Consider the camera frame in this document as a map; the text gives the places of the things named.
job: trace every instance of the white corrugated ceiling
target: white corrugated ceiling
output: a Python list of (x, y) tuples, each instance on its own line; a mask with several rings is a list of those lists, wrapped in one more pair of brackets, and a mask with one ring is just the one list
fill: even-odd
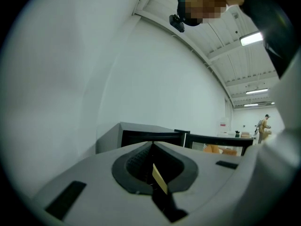
[(234, 6), (210, 24), (185, 26), (185, 32), (179, 33), (169, 24), (169, 16), (176, 14), (176, 9), (177, 0), (140, 0), (135, 13), (166, 27), (189, 44), (217, 75), (234, 108), (249, 103), (270, 105), (267, 92), (246, 95), (250, 90), (269, 89), (279, 80), (262, 42), (245, 47), (240, 44), (241, 36), (257, 31), (251, 19)]

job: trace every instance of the cap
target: cap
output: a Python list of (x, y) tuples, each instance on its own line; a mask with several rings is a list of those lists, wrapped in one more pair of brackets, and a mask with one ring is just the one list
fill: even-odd
[(177, 9), (178, 16), (181, 22), (185, 23), (188, 26), (194, 27), (201, 24), (196, 18), (191, 18), (189, 13), (185, 12), (185, 1), (178, 0), (178, 9)]

